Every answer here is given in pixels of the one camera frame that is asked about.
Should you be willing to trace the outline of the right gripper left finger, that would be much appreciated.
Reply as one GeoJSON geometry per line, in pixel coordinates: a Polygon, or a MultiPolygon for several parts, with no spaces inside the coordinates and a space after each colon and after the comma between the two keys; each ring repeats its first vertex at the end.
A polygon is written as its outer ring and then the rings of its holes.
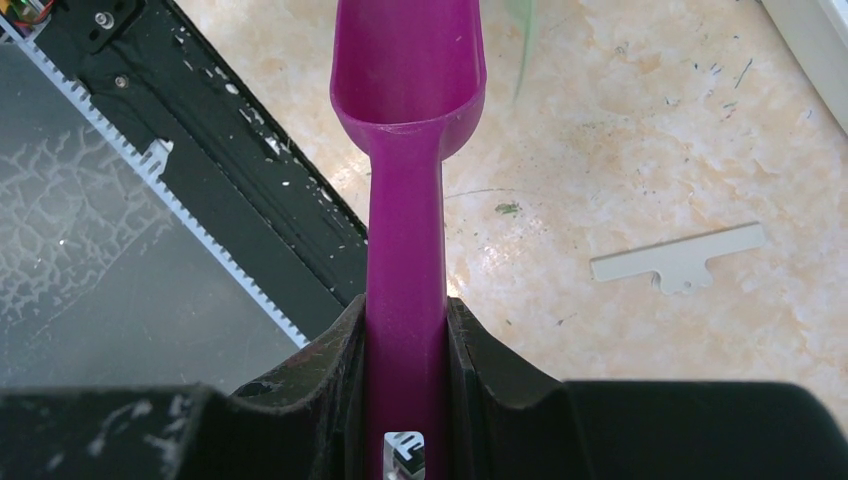
{"type": "Polygon", "coordinates": [[[205,384],[5,389],[5,479],[358,479],[365,299],[225,394],[205,384]]]}

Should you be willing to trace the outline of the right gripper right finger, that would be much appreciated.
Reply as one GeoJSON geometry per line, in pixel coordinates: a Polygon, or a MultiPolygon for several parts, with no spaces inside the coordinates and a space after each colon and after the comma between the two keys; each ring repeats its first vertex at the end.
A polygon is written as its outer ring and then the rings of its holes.
{"type": "Polygon", "coordinates": [[[559,381],[448,304],[455,479],[843,479],[807,390],[763,381],[559,381]]]}

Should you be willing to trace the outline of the white bag clip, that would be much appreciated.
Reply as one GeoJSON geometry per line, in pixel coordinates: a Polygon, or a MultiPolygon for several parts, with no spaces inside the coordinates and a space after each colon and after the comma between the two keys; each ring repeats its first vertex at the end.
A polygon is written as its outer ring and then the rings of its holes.
{"type": "Polygon", "coordinates": [[[765,245],[766,232],[758,222],[679,238],[650,246],[595,257],[592,277],[608,282],[651,273],[663,294],[691,294],[713,284],[710,260],[765,245]]]}

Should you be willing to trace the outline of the purple plastic scoop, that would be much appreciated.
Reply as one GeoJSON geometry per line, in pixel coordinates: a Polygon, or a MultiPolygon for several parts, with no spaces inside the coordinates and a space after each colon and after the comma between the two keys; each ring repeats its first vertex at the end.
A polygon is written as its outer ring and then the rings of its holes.
{"type": "Polygon", "coordinates": [[[487,70],[476,1],[341,1],[330,100],[371,168],[365,288],[365,475],[417,432],[450,475],[443,162],[477,128],[487,70]]]}

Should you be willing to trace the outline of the green litter bag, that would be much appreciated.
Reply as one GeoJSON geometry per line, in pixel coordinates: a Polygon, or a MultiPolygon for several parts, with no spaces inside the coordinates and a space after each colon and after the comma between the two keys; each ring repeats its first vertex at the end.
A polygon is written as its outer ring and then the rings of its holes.
{"type": "Polygon", "coordinates": [[[504,6],[522,35],[521,59],[513,92],[513,101],[516,102],[520,96],[536,42],[538,1],[506,0],[504,6]]]}

